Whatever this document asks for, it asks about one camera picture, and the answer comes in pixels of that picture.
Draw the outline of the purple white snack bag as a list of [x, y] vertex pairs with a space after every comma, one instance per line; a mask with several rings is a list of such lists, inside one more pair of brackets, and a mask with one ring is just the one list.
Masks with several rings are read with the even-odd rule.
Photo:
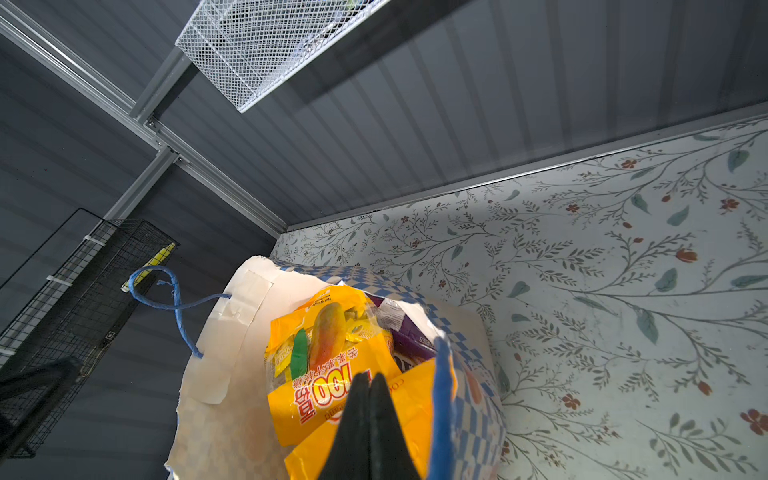
[[404, 369], [406, 364], [417, 365], [435, 357], [433, 343], [398, 303], [371, 293], [367, 293], [367, 297], [374, 304], [378, 326], [392, 335], [393, 351], [398, 355], [396, 361], [401, 361]]

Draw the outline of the yellow marker in black basket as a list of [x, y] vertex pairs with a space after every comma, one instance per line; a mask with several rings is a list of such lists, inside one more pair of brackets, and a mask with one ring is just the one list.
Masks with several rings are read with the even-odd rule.
[[134, 280], [128, 279], [126, 282], [122, 284], [121, 291], [124, 293], [129, 293], [131, 286], [137, 286], [139, 283], [143, 281], [144, 278], [146, 278], [149, 275], [150, 271], [148, 270], [148, 268], [154, 267], [154, 266], [160, 266], [161, 264], [163, 264], [170, 257], [175, 247], [176, 247], [176, 243], [172, 242], [167, 246], [161, 248], [152, 258], [150, 258], [142, 266], [142, 271], [136, 275], [136, 278]]

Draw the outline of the blue checkered paper bag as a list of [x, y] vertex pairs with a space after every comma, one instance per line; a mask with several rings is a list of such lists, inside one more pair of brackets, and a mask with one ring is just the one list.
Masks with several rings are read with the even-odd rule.
[[394, 300], [433, 343], [432, 436], [426, 479], [491, 479], [506, 428], [485, 329], [466, 311], [355, 267], [306, 267], [255, 256], [214, 296], [191, 344], [167, 460], [177, 479], [291, 479], [267, 401], [273, 320], [321, 290], [346, 285]]

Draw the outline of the yellow gummy bag back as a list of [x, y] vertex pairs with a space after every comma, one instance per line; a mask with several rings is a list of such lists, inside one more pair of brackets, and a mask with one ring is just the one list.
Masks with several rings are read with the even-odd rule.
[[[420, 479], [426, 479], [432, 436], [432, 388], [436, 362], [423, 362], [389, 382], [400, 427]], [[291, 479], [317, 479], [335, 439], [341, 414], [335, 415], [303, 440], [284, 463]]]

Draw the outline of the yellow gummy bag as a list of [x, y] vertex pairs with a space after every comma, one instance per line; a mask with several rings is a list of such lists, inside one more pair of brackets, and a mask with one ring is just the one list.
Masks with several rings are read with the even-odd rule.
[[330, 286], [273, 320], [265, 348], [267, 401], [278, 442], [296, 446], [341, 412], [354, 377], [401, 374], [391, 332], [363, 291]]
[[[426, 479], [432, 436], [432, 388], [436, 362], [423, 362], [389, 382], [400, 427], [420, 479]], [[335, 439], [341, 414], [335, 415], [303, 440], [284, 463], [291, 479], [317, 479]]]

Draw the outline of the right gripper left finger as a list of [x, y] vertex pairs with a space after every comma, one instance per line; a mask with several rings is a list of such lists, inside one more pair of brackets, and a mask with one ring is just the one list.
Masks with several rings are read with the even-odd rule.
[[366, 480], [370, 475], [370, 379], [354, 376], [334, 441], [319, 479]]

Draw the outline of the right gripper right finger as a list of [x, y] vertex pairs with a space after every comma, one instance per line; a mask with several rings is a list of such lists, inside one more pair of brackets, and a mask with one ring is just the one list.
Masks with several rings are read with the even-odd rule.
[[419, 480], [382, 374], [377, 374], [370, 385], [369, 423], [369, 478]]

